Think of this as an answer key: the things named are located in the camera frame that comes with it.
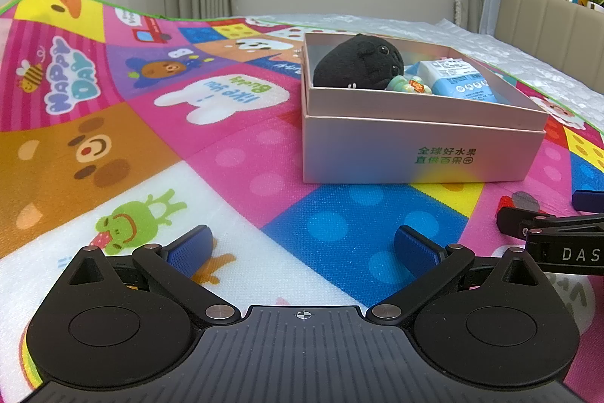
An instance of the white flower pot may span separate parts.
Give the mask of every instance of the white flower pot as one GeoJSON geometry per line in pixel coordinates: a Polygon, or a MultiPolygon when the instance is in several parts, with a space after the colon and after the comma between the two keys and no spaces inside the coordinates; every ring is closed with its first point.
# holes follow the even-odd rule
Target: white flower pot
{"type": "Polygon", "coordinates": [[[598,11],[598,12],[604,12],[604,7],[600,6],[599,4],[595,4],[591,1],[589,1],[587,3],[587,8],[588,9],[593,9],[594,11],[598,11]]]}

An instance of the white bedspread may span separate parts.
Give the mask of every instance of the white bedspread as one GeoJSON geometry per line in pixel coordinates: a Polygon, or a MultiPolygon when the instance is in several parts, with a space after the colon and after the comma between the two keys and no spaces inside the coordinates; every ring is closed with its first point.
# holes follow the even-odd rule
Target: white bedspread
{"type": "Polygon", "coordinates": [[[254,18],[316,28],[390,35],[447,45],[477,60],[493,64],[522,82],[538,88],[540,92],[557,99],[600,131],[604,131],[604,94],[592,91],[585,84],[507,43],[491,36],[470,33],[447,20],[430,25],[342,15],[292,14],[254,16],[254,18]]]}

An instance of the green frog illustration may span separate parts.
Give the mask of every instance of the green frog illustration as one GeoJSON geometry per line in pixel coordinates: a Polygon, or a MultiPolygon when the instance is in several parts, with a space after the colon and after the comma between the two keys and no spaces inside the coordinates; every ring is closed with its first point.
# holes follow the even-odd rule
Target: green frog illustration
{"type": "Polygon", "coordinates": [[[98,231],[90,243],[105,249],[108,255],[116,255],[125,248],[138,248],[149,243],[158,233],[159,226],[171,226],[167,217],[186,208],[184,202],[171,204],[174,190],[161,197],[152,195],[145,202],[127,202],[117,207],[109,216],[101,217],[95,226],[98,231]]]}

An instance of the bed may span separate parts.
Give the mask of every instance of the bed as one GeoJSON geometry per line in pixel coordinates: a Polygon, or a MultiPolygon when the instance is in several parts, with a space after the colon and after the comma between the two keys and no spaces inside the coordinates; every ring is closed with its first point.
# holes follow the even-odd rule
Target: bed
{"type": "MultiPolygon", "coordinates": [[[[519,243],[496,230],[502,204],[569,216],[573,190],[604,190],[603,98],[512,45],[447,21],[281,15],[201,22],[97,0],[17,0],[0,14],[1,398],[17,403],[40,384],[23,335],[83,246],[129,254],[207,224],[213,256],[193,279],[242,313],[250,304],[357,304],[364,312],[413,281],[393,253],[400,225],[441,245],[499,256],[519,243]],[[551,114],[527,179],[302,183],[296,50],[308,31],[434,42],[487,64],[551,114]],[[288,97],[255,107],[240,85],[258,81],[288,97]],[[208,88],[224,85],[234,86],[225,98],[239,100],[203,106],[208,88]],[[123,214],[144,234],[106,227],[123,214]],[[120,242],[116,231],[132,242],[120,242]]],[[[582,334],[566,382],[587,401],[604,402],[602,279],[549,278],[582,334]]]]}

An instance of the gray ribbed plate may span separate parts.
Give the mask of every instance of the gray ribbed plate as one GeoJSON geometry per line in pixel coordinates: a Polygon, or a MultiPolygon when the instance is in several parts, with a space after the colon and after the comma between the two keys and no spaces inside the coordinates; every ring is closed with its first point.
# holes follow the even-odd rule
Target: gray ribbed plate
{"type": "Polygon", "coordinates": [[[578,403],[558,383],[520,392],[465,386],[430,367],[406,334],[354,307],[253,307],[209,328],[191,356],[142,386],[86,392],[48,383],[32,403],[578,403]]]}

